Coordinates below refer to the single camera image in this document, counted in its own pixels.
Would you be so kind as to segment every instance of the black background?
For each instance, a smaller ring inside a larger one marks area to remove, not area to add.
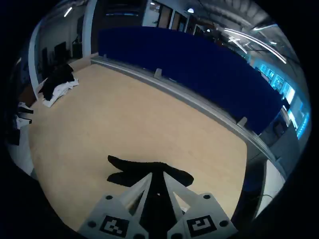
[[[1,109],[6,105],[8,76],[17,54],[37,22],[57,1],[3,1],[1,18]],[[317,222],[317,7],[312,0],[256,0],[288,37],[305,71],[313,128],[294,172],[271,204],[249,228],[232,238],[315,237]],[[81,238],[55,214],[39,183],[22,172],[10,159],[1,134],[0,238]]]

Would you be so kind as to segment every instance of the ceiling light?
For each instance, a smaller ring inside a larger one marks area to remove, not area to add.
[[[67,12],[64,14],[64,17],[66,17],[67,16],[67,14],[69,14],[69,12],[72,10],[72,7],[70,7],[68,10],[67,10]]]
[[[239,47],[245,54],[247,54],[247,51],[234,39],[233,37],[229,37],[230,41],[236,44],[237,47]]]
[[[231,39],[231,40],[229,40],[228,42],[231,42],[231,41],[240,41],[240,38]]]
[[[16,65],[20,63],[21,59],[22,59],[22,58],[20,57],[19,60],[17,61]]]
[[[194,9],[190,8],[190,9],[187,10],[187,12],[194,13]]]
[[[283,55],[281,55],[278,51],[276,51],[274,48],[271,48],[270,46],[268,46],[266,43],[262,42],[261,40],[258,40],[257,38],[249,36],[249,35],[247,35],[245,33],[242,33],[240,31],[235,31],[235,30],[229,29],[229,28],[225,28],[224,31],[233,33],[235,35],[239,35],[241,37],[244,37],[244,38],[246,38],[248,40],[251,40],[251,41],[257,43],[258,45],[261,45],[262,47],[264,47],[268,51],[270,51],[272,54],[274,54],[276,57],[278,57],[283,63],[285,63],[285,64],[287,63],[287,60],[286,60],[286,58]]]
[[[264,26],[264,27],[255,27],[253,30],[254,31],[260,31],[260,30],[263,30],[263,29],[266,29],[266,28],[270,28],[270,27],[275,27],[275,26],[277,26],[277,24],[271,24],[271,25]]]

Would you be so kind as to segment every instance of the glass wall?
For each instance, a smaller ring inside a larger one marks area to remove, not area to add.
[[[290,108],[287,113],[296,129],[297,137],[300,139],[309,121],[310,109],[300,100],[299,96],[295,93],[295,89],[282,76],[277,74],[275,70],[264,64],[260,66],[259,70],[269,79],[268,83],[272,88],[278,91],[283,99],[286,98],[288,101]]]

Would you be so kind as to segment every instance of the door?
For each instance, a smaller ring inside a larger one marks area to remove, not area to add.
[[[171,21],[173,10],[167,6],[161,5],[161,8],[159,10],[159,21],[158,21],[158,27],[160,28],[168,28],[169,23]]]

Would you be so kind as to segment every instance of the blue light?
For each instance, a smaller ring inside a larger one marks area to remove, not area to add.
[[[308,121],[309,121],[309,114],[306,114],[305,119],[304,119],[301,127],[299,127],[299,129],[297,130],[298,139],[301,138],[303,132],[305,131]]]

